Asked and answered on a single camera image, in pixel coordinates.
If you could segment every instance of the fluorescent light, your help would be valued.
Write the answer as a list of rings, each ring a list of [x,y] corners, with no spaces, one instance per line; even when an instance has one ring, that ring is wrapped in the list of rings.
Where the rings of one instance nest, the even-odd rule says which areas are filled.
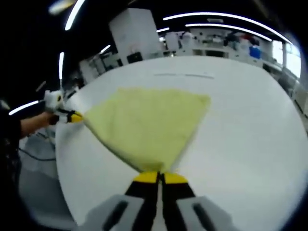
[[[20,110],[23,110],[23,109],[26,108],[26,107],[29,107],[29,106],[32,106],[32,105],[37,104],[38,102],[39,102],[39,101],[36,100],[36,101],[31,102],[31,103],[27,103],[27,104],[25,104],[25,105],[22,105],[22,106],[20,106],[20,107],[17,107],[17,108],[15,108],[14,110],[11,110],[11,111],[9,112],[9,115],[11,116],[11,115],[15,114],[16,112],[19,112]]]
[[[137,1],[137,0],[132,0],[128,5],[133,4],[135,1]]]
[[[166,31],[166,30],[170,30],[170,28],[166,27],[166,28],[163,28],[163,29],[159,29],[156,32],[159,33],[159,32],[163,32],[163,31]]]
[[[275,35],[281,37],[284,41],[292,44],[292,42],[290,40],[288,40],[285,36],[283,36],[282,34],[277,32],[276,30],[274,30],[274,29],[272,29],[272,28],[270,28],[270,27],[268,27],[268,26],[266,26],[266,25],[264,25],[262,23],[259,23],[259,22],[255,21],[255,20],[252,20],[252,19],[249,19],[249,18],[245,18],[245,17],[242,17],[242,16],[238,16],[238,15],[234,15],[234,14],[229,14],[229,13],[216,13],[216,12],[182,13],[182,14],[177,14],[177,15],[174,15],[174,16],[163,18],[163,20],[166,21],[166,20],[170,20],[170,19],[174,19],[174,18],[181,18],[181,17],[186,17],[186,16],[196,16],[196,15],[223,16],[223,17],[230,17],[230,18],[236,18],[236,19],[244,20],[244,21],[253,23],[255,25],[258,25],[258,26],[260,26],[260,27],[262,27],[264,29],[267,29],[270,32],[274,33]]]
[[[84,3],[85,0],[78,0],[76,2],[76,4],[74,5],[72,11],[71,11],[71,14],[69,15],[68,17],[68,20],[66,22],[66,25],[65,25],[65,30],[69,30],[71,27],[72,27],[72,24],[74,22],[74,19],[79,11],[79,9],[81,8],[82,4]]]
[[[49,7],[48,12],[52,15],[58,15],[73,4],[74,1],[72,0],[58,0]]]
[[[186,27],[191,27],[191,26],[218,26],[218,27],[224,27],[224,28],[230,28],[230,29],[235,29],[235,30],[241,30],[256,36],[259,36],[260,38],[263,38],[269,42],[272,42],[272,40],[262,34],[259,34],[257,32],[254,32],[252,30],[247,30],[241,27],[237,27],[237,26],[230,26],[230,25],[224,25],[224,24],[215,24],[215,23],[196,23],[196,24],[186,24]]]
[[[103,53],[104,53],[106,50],[108,50],[110,47],[111,47],[110,45],[106,46],[104,49],[102,49],[102,50],[100,51],[100,54],[103,54]]]
[[[59,79],[60,80],[62,80],[63,59],[64,59],[64,52],[61,52],[59,56]]]

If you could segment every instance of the ceiling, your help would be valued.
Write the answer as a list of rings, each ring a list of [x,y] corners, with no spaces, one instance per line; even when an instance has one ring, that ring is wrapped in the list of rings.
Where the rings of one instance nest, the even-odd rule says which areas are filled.
[[[127,7],[145,8],[152,11],[158,29],[184,29],[187,23],[206,23],[206,17],[194,16],[163,21],[163,17],[190,12],[221,12],[245,16],[274,29],[281,28],[277,20],[268,17],[256,4],[259,0],[189,0],[180,3],[173,0],[85,0],[72,28],[64,31],[71,8],[57,16],[48,14],[53,0],[11,2],[9,17],[2,15],[5,31],[5,76],[2,78],[4,96],[9,103],[20,105],[42,97],[35,93],[41,82],[58,82],[59,53],[64,51],[65,75],[77,68],[78,61],[98,53],[106,45],[115,48],[108,22]],[[224,18],[224,23],[251,29],[272,39],[279,39],[268,31],[248,22]]]

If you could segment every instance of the person's arm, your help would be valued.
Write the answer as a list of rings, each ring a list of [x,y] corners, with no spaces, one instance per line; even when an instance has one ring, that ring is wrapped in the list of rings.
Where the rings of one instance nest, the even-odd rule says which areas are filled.
[[[51,118],[54,117],[53,113],[43,112],[35,117],[22,119],[21,124],[21,138],[35,132],[40,128],[46,128],[50,124]]]

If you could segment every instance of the window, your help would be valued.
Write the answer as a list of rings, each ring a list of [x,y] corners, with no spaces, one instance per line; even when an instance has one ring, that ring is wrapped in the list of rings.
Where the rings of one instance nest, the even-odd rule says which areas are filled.
[[[282,42],[273,41],[273,58],[279,64],[283,64],[283,51],[282,51]]]
[[[286,68],[288,68],[294,75],[296,75],[296,77],[299,78],[301,68],[299,49],[292,44],[286,44],[286,51]]]

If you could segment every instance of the black sleeve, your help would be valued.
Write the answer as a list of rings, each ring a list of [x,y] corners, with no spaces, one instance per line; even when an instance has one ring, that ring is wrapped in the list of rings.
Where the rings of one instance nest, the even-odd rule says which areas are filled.
[[[38,226],[30,218],[18,193],[19,169],[21,167],[18,156],[19,139],[21,138],[20,120],[8,115],[0,109],[0,201],[2,225],[11,230],[30,228],[38,231]]]
[[[8,139],[12,144],[21,138],[20,120],[8,114],[8,111],[0,110],[0,137]]]

